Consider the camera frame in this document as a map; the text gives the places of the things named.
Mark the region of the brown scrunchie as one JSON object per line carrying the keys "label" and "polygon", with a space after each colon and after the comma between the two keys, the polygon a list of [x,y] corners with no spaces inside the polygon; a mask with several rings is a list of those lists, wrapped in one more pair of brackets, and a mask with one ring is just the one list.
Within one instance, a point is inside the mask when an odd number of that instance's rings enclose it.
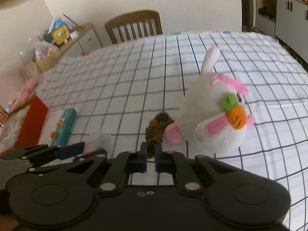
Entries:
{"label": "brown scrunchie", "polygon": [[160,112],[149,122],[145,131],[148,159],[154,158],[156,145],[162,144],[164,131],[173,122],[166,112]]}

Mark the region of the beige drawstring cloth bag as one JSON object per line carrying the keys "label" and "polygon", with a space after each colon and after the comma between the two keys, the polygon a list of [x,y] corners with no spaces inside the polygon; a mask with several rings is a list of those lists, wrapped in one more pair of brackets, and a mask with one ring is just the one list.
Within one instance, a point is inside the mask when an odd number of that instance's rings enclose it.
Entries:
{"label": "beige drawstring cloth bag", "polygon": [[3,129],[1,130],[1,152],[12,148],[17,142],[29,108],[30,106],[28,105],[18,112],[13,113],[5,123]]}

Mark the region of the white plush bunny toy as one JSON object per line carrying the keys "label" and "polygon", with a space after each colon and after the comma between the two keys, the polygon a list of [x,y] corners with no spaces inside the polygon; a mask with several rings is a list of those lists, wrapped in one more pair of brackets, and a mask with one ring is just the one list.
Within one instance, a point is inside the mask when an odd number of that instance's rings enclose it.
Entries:
{"label": "white plush bunny toy", "polygon": [[213,45],[205,54],[200,76],[188,86],[173,123],[164,130],[168,144],[186,140],[200,153],[226,153],[240,147],[255,120],[247,114],[242,82],[213,68],[221,52]]}

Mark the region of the teal white cartoon tissue pack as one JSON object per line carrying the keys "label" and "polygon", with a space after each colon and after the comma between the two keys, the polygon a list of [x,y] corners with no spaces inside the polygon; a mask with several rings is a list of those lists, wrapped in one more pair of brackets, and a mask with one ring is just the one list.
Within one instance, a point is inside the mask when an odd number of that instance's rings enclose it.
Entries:
{"label": "teal white cartoon tissue pack", "polygon": [[38,144],[66,146],[76,117],[77,112],[74,108],[48,113]]}

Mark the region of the red gold storage box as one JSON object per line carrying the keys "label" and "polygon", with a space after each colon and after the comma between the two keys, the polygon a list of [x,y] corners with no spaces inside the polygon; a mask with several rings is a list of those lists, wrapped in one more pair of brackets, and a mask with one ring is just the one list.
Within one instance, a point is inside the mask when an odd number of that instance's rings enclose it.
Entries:
{"label": "red gold storage box", "polygon": [[25,108],[28,105],[30,106],[30,108],[24,119],[17,142],[12,148],[9,148],[6,151],[35,146],[40,139],[41,130],[45,121],[45,117],[48,113],[48,107],[41,101],[41,99],[37,95],[34,95],[30,99],[28,99],[22,106],[17,108],[13,113],[18,112],[19,110]]}

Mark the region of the pink small packet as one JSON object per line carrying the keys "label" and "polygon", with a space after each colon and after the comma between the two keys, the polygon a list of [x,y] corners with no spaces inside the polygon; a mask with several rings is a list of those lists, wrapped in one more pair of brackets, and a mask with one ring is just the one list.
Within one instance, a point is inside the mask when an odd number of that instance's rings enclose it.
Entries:
{"label": "pink small packet", "polygon": [[85,141],[83,153],[90,153],[103,148],[103,134],[101,132],[94,132],[88,136]]}

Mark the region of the pink patterned cloth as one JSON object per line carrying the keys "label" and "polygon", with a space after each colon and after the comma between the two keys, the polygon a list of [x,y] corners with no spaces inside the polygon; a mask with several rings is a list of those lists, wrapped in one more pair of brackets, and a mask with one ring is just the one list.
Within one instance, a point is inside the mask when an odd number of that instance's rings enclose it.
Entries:
{"label": "pink patterned cloth", "polygon": [[30,97],[39,83],[37,77],[33,77],[25,82],[21,90],[17,93],[17,97],[10,108],[10,114]]}

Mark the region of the cardboard box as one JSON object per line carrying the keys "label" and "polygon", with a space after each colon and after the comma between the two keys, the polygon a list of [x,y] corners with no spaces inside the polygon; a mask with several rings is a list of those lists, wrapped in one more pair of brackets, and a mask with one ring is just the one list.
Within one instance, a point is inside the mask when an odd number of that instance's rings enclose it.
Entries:
{"label": "cardboard box", "polygon": [[58,60],[58,56],[47,56],[38,61],[28,58],[28,60],[23,61],[20,72],[25,80],[29,80],[54,68]]}

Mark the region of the black white grid tablecloth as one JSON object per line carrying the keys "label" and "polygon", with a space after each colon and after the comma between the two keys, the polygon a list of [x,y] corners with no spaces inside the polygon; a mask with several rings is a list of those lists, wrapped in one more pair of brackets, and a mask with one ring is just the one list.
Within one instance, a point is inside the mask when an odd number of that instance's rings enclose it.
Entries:
{"label": "black white grid tablecloth", "polygon": [[273,38],[182,33],[63,57],[45,73],[38,95],[50,112],[77,110],[69,143],[100,131],[110,136],[108,156],[115,157],[139,149],[159,112],[176,118],[213,45],[221,51],[214,70],[247,87],[243,102],[255,117],[242,146],[216,159],[282,184],[291,195],[284,225],[307,230],[307,72]]}

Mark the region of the plastic bag with pink items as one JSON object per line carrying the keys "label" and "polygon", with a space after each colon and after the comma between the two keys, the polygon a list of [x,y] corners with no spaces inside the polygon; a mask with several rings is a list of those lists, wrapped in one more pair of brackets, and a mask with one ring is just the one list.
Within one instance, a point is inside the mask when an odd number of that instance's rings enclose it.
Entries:
{"label": "plastic bag with pink items", "polygon": [[34,44],[35,60],[39,61],[48,56],[54,56],[58,52],[59,48],[46,41],[36,41]]}

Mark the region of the wooden white drawer sideboard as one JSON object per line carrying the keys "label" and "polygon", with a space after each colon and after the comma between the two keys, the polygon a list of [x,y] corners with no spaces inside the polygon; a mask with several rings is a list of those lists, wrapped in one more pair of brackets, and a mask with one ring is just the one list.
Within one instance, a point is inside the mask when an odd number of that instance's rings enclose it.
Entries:
{"label": "wooden white drawer sideboard", "polygon": [[79,57],[102,48],[96,31],[91,23],[82,26],[83,30],[78,33],[78,37],[70,39],[62,45],[54,56],[62,57]]}

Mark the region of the yellow blue toy clock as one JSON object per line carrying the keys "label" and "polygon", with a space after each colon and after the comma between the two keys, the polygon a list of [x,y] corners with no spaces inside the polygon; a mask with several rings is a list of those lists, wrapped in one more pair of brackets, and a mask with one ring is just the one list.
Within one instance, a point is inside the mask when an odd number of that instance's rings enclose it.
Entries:
{"label": "yellow blue toy clock", "polygon": [[56,20],[51,35],[56,45],[62,45],[69,40],[70,31],[64,21]]}

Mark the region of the brown wooden chair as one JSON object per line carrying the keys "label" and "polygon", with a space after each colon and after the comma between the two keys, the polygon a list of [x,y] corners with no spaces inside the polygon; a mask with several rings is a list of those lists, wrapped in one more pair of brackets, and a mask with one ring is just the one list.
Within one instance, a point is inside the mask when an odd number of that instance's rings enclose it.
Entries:
{"label": "brown wooden chair", "polygon": [[113,44],[163,34],[160,14],[155,10],[138,10],[119,15],[105,23]]}

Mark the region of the grey wooden wall cabinet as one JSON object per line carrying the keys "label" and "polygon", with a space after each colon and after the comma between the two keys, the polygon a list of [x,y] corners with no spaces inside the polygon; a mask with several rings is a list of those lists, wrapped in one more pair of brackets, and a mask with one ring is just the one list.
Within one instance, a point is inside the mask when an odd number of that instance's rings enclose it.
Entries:
{"label": "grey wooden wall cabinet", "polygon": [[307,0],[241,0],[242,30],[264,33],[307,65]]}

